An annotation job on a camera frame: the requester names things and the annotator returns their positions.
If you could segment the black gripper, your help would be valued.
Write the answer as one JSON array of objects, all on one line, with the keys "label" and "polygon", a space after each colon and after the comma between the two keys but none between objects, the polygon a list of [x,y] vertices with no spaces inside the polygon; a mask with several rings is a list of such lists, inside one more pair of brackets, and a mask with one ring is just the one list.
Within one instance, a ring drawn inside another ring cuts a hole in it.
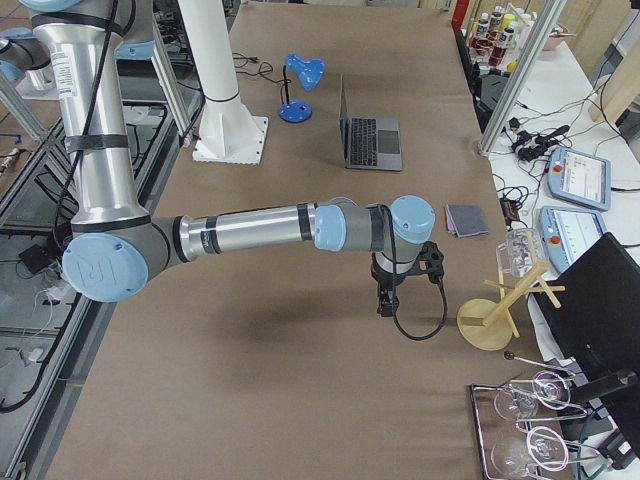
[{"label": "black gripper", "polygon": [[383,252],[372,254],[371,276],[377,282],[378,308],[380,316],[395,315],[399,298],[395,293],[394,262]]}]

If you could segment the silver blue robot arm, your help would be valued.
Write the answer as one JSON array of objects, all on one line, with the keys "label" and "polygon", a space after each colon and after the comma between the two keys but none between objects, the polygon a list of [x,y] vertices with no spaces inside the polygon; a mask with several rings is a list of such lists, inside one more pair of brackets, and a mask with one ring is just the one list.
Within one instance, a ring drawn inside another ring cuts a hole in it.
[{"label": "silver blue robot arm", "polygon": [[151,3],[32,1],[29,9],[34,34],[51,54],[78,194],[62,255],[63,275],[76,291],[119,302],[202,255],[310,241],[321,250],[370,252],[380,301],[393,304],[435,224],[426,200],[405,195],[362,207],[335,199],[155,219],[138,200],[116,66],[120,47],[151,40]]},{"label": "silver blue robot arm", "polygon": [[26,27],[1,32],[1,74],[12,85],[27,79],[37,92],[55,87],[49,50]]}]

